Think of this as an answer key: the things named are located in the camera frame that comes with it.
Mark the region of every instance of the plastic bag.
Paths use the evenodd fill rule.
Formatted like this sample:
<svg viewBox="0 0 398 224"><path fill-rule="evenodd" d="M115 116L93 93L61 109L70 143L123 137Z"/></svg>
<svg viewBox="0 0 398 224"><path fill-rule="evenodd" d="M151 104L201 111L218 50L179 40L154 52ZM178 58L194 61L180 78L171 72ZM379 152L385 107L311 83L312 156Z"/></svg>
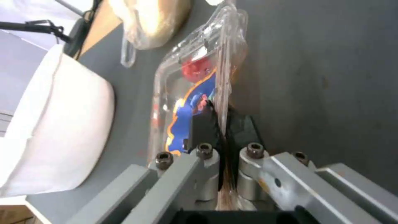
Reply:
<svg viewBox="0 0 398 224"><path fill-rule="evenodd" d="M136 49L164 45L178 30L191 9L191 0L111 0L123 21L121 63L134 64Z"/></svg>
<svg viewBox="0 0 398 224"><path fill-rule="evenodd" d="M148 161L160 151L186 152L190 119L208 100L225 134L230 75L246 55L247 19L227 0L163 58L155 74Z"/></svg>

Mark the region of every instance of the gray metal bar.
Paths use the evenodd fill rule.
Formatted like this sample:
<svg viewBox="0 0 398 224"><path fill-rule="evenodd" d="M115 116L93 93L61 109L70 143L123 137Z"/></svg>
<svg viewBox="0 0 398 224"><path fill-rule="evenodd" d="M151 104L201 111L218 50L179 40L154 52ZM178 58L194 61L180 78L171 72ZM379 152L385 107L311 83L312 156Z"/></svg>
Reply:
<svg viewBox="0 0 398 224"><path fill-rule="evenodd" d="M70 11L72 11L72 12L78 14L79 16L83 17L84 13L82 11L80 11L76 7L73 7L72 5L68 4L64 0L55 0L55 1L58 2L59 4L63 5L64 7L69 9Z"/></svg>
<svg viewBox="0 0 398 224"><path fill-rule="evenodd" d="M202 193L204 184L218 172L218 161L219 156L215 150L213 157L205 162L194 153L181 154L123 224L169 223L181 208L195 210L195 201Z"/></svg>
<svg viewBox="0 0 398 224"><path fill-rule="evenodd" d="M316 173L383 223L398 223L398 198L348 166L338 163Z"/></svg>
<svg viewBox="0 0 398 224"><path fill-rule="evenodd" d="M157 179L156 171L130 165L67 223L121 223Z"/></svg>
<svg viewBox="0 0 398 224"><path fill-rule="evenodd" d="M257 166L258 160L245 159ZM306 208L323 224L379 223L289 153L264 158L258 173L246 169L282 210Z"/></svg>

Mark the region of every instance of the metal clamp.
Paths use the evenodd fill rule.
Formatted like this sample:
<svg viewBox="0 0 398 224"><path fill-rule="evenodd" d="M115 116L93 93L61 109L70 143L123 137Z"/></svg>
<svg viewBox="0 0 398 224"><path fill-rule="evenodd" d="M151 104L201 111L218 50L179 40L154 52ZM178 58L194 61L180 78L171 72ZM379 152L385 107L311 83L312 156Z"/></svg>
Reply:
<svg viewBox="0 0 398 224"><path fill-rule="evenodd" d="M238 193L241 197L261 200L265 197L261 189L280 209L294 210L302 206L321 223L378 223L306 167L305 158L299 161L289 153L270 157L266 151L263 155L258 159L248 147L240 151Z"/></svg>

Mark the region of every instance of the black plastic piece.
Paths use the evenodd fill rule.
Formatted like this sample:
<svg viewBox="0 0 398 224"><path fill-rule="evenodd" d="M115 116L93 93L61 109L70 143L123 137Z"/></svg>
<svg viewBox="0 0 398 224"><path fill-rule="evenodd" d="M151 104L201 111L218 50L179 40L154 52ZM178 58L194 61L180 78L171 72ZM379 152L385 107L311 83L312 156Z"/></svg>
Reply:
<svg viewBox="0 0 398 224"><path fill-rule="evenodd" d="M209 101L200 114L192 116L186 153L190 153L200 143L209 143L213 149L217 150L220 155L219 190L222 187L225 167L225 156L221 136L217 114L214 110L214 106Z"/></svg>
<svg viewBox="0 0 398 224"><path fill-rule="evenodd" d="M70 32L70 41L65 43L64 53L70 57L74 57L81 49L89 30L89 23L87 23L83 18L78 19Z"/></svg>
<svg viewBox="0 0 398 224"><path fill-rule="evenodd" d="M171 224L319 224L303 207L294 211L179 211Z"/></svg>
<svg viewBox="0 0 398 224"><path fill-rule="evenodd" d="M266 147L254 125L253 118L238 114L231 108L228 110L226 141L228 145L228 161L236 186L238 180L239 151L251 142L262 144L264 149Z"/></svg>

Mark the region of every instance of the machine part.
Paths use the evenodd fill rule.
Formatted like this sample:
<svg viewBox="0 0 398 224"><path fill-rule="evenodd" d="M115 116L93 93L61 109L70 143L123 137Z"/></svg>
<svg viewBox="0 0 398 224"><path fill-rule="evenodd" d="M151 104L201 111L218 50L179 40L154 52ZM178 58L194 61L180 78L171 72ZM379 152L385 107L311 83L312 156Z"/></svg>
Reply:
<svg viewBox="0 0 398 224"><path fill-rule="evenodd" d="M155 164L158 169L166 170L174 162L173 154L170 152L159 152L155 158Z"/></svg>
<svg viewBox="0 0 398 224"><path fill-rule="evenodd" d="M226 129L226 143L228 145L228 161L232 169L234 186L238 182L239 153L250 142L258 142L264 146L252 117L242 115L233 108L228 109L228 123Z"/></svg>
<svg viewBox="0 0 398 224"><path fill-rule="evenodd" d="M292 155L306 167L310 163L308 156L303 152L293 152Z"/></svg>
<svg viewBox="0 0 398 224"><path fill-rule="evenodd" d="M319 224L304 208L294 211L179 211L171 224L190 223L267 223Z"/></svg>
<svg viewBox="0 0 398 224"><path fill-rule="evenodd" d="M263 165L263 159L269 157L264 150L262 159L252 159L246 153L246 147L239 152L239 170L247 176L257 180L259 171Z"/></svg>
<svg viewBox="0 0 398 224"><path fill-rule="evenodd" d="M211 101L208 101L202 112L195 114L191 119L189 124L189 137L187 140L187 153L194 151L196 147L203 142L209 143L214 150L217 150L220 155L219 190L224 180L223 173L225 167L224 147L220 137L221 132L218 125L217 113Z"/></svg>
<svg viewBox="0 0 398 224"><path fill-rule="evenodd" d="M130 165L67 223L121 223L157 179L154 170Z"/></svg>
<svg viewBox="0 0 398 224"><path fill-rule="evenodd" d="M246 147L246 153L252 159L261 159L264 157L264 147L260 143L252 142Z"/></svg>
<svg viewBox="0 0 398 224"><path fill-rule="evenodd" d="M201 159L210 159L213 155L213 146L209 143L200 143L196 148L196 156Z"/></svg>
<svg viewBox="0 0 398 224"><path fill-rule="evenodd" d="M382 223L398 223L398 198L353 169L338 163L316 173Z"/></svg>
<svg viewBox="0 0 398 224"><path fill-rule="evenodd" d="M181 154L122 223L169 223L182 208L196 210L199 196L206 194L202 192L206 189L204 185L218 171L219 155L216 150L207 160L197 157L196 152Z"/></svg>
<svg viewBox="0 0 398 224"><path fill-rule="evenodd" d="M263 191L258 182L241 171L238 172L237 192L246 200L266 200L268 198L267 193Z"/></svg>
<svg viewBox="0 0 398 224"><path fill-rule="evenodd" d="M206 181L205 185L202 188L202 192L198 196L199 201L209 201L214 198L217 198L218 191L214 189L218 189L219 186L219 175L214 175L209 180Z"/></svg>
<svg viewBox="0 0 398 224"><path fill-rule="evenodd" d="M378 223L287 152L263 160L258 182L282 210L302 206L323 224Z"/></svg>

